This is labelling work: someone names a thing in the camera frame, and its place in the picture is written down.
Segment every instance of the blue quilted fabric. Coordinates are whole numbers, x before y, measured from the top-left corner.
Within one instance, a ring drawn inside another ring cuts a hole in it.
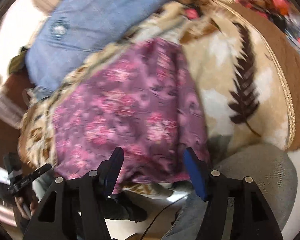
[[[119,40],[167,0],[63,0],[26,55],[30,79],[44,94],[91,53]]]

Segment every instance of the pink cloth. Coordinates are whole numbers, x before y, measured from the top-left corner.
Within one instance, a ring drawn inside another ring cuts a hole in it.
[[[83,176],[124,150],[119,184],[189,179],[185,147],[209,161],[205,120],[179,45],[151,39],[82,82],[53,115],[58,165],[67,179]]]

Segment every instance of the pile of clothes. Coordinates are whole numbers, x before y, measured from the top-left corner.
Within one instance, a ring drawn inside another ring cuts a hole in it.
[[[120,146],[114,193],[156,195],[189,179],[186,147],[208,163],[258,142],[300,148],[300,13],[287,0],[34,2],[50,17],[10,68],[32,84],[12,121],[28,165],[73,179]]]

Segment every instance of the cable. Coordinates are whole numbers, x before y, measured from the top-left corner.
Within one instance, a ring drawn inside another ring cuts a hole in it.
[[[179,198],[178,200],[176,200],[175,202],[172,202],[171,204],[169,204],[168,206],[164,207],[156,216],[155,218],[152,220],[152,222],[150,223],[150,225],[147,227],[146,231],[143,233],[143,235],[141,236],[140,240],[142,240],[146,233],[148,232],[148,230],[150,229],[150,227],[153,225],[153,223],[155,222],[155,220],[157,219],[157,217],[163,212],[165,211],[168,207],[172,206],[173,204],[177,203],[178,201],[180,201],[181,199],[187,197],[188,195],[183,196],[182,198]]]

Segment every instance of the metal screw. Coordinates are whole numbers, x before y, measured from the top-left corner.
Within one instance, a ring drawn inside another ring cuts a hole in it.
[[[211,171],[211,175],[215,176],[215,177],[218,177],[220,175],[220,172],[216,171],[216,170],[213,170],[213,171]]]
[[[98,172],[97,171],[89,171],[88,174],[90,177],[95,177],[98,174]]]
[[[253,179],[251,177],[245,177],[244,180],[248,183],[253,182]]]
[[[61,182],[63,182],[63,178],[62,177],[57,177],[55,181],[56,181],[56,183],[61,183]]]

